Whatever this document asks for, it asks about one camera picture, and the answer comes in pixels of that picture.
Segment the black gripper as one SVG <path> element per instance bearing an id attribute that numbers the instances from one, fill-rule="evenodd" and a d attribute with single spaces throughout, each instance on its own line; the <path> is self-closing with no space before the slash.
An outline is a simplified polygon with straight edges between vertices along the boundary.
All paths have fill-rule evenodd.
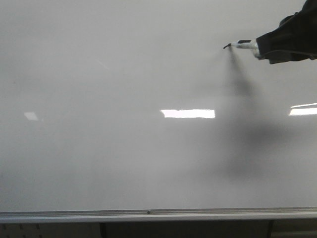
<path id="1" fill-rule="evenodd" d="M 259 59 L 270 64 L 317 58 L 317 2 L 305 1 L 303 8 L 284 18 L 278 28 L 258 38 Z"/>

